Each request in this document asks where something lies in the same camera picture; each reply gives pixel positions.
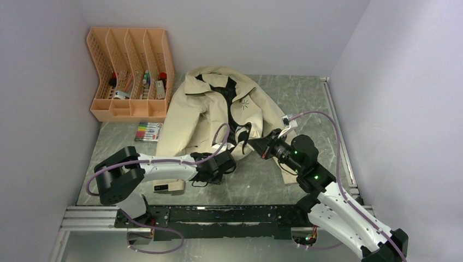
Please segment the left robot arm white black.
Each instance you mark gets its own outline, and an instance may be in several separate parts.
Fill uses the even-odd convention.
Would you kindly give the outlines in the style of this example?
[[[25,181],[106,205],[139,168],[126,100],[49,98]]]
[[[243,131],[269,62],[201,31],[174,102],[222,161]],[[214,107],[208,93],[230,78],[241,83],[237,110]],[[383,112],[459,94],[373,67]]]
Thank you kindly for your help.
[[[129,220],[144,227],[151,211],[144,196],[135,190],[142,183],[161,180],[183,180],[218,184],[223,175],[233,172],[236,161],[225,149],[213,153],[193,152],[177,157],[156,157],[138,153],[127,146],[94,167],[91,181],[96,181],[95,196],[104,206],[115,205],[129,215]]]

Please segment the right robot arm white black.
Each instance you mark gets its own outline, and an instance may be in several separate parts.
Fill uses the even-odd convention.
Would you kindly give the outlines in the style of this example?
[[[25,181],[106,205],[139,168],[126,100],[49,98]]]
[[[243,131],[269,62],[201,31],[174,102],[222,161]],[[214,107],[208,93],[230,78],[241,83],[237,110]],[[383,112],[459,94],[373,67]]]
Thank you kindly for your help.
[[[318,162],[319,151],[309,136],[298,135],[287,143],[281,132],[275,129],[248,143],[262,159],[276,158],[296,173],[306,193],[296,203],[296,222],[321,227],[361,261],[406,261],[408,235],[402,229],[392,230],[354,200]]]

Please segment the beige zip jacket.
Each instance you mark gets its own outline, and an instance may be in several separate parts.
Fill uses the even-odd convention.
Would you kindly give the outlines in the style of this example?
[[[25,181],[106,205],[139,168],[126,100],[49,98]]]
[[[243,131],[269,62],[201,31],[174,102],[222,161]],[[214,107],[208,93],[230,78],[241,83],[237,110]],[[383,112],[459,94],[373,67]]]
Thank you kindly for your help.
[[[285,114],[248,76],[228,67],[201,67],[189,71],[174,93],[156,146],[156,157],[177,157],[208,152],[216,143],[232,143],[236,163],[254,149],[249,139],[283,129]],[[295,182],[296,173],[280,165],[283,175]],[[153,181],[156,191],[168,190],[172,182]]]

